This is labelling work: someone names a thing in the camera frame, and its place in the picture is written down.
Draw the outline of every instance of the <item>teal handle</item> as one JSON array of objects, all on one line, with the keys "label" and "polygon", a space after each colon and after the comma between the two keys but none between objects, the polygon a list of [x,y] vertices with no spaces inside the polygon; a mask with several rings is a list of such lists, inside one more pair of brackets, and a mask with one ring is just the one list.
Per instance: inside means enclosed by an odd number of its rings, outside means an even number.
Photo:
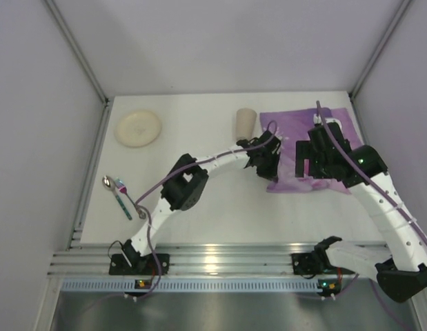
[{"label": "teal handle", "polygon": [[116,194],[115,198],[117,198],[118,204],[121,206],[121,208],[123,208],[124,214],[126,214],[126,216],[128,217],[129,221],[132,221],[132,217],[130,216],[129,211],[127,210],[126,206],[124,205],[124,203],[121,200],[121,198],[119,197],[119,195]]}]

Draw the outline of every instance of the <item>beige plate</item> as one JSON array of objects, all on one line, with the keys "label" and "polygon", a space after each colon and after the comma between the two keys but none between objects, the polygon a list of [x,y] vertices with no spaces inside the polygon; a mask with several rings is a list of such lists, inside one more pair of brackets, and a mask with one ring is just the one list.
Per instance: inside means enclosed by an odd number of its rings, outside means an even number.
[{"label": "beige plate", "polygon": [[115,128],[117,141],[128,147],[141,147],[154,141],[161,132],[159,117],[149,110],[123,116]]}]

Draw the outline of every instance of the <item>wall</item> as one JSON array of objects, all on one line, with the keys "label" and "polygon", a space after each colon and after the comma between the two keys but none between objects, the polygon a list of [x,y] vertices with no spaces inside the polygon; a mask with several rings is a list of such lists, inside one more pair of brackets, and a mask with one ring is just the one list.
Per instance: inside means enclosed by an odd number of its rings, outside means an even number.
[{"label": "wall", "polygon": [[414,1],[356,104],[370,143],[427,232],[427,0]]},{"label": "wall", "polygon": [[101,103],[40,0],[0,0],[0,331],[31,329]]},{"label": "wall", "polygon": [[57,0],[110,96],[349,90],[400,0]]}]

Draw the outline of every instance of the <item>metal spoon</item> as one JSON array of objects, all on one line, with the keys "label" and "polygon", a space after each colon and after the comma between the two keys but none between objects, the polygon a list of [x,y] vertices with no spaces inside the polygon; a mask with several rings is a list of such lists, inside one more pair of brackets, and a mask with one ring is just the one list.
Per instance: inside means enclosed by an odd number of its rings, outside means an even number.
[{"label": "metal spoon", "polygon": [[123,209],[124,214],[126,214],[129,221],[132,221],[132,216],[130,216],[129,211],[127,210],[126,206],[124,205],[123,201],[121,200],[121,198],[117,194],[117,191],[115,190],[116,185],[115,185],[114,180],[107,175],[104,176],[103,177],[103,186],[105,189],[107,189],[108,191],[111,191],[114,194],[115,199],[118,201],[118,204]]}]

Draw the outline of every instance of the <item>purple napkin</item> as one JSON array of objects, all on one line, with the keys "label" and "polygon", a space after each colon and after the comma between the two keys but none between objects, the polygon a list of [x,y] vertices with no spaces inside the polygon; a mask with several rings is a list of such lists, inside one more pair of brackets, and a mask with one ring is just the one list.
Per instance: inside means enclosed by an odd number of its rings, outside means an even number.
[{"label": "purple napkin", "polygon": [[[262,112],[260,114],[261,126],[266,130],[270,121],[277,122],[276,136],[281,139],[281,156],[277,169],[278,181],[268,184],[267,191],[274,193],[310,192],[330,188],[350,194],[342,182],[335,179],[314,179],[312,177],[295,177],[296,141],[310,140],[309,129],[315,125],[313,116],[316,108],[295,110],[292,112]],[[325,118],[334,118],[341,124],[344,137],[349,140],[351,148],[360,147],[362,142],[354,129],[350,115],[345,108],[322,108]]]}]

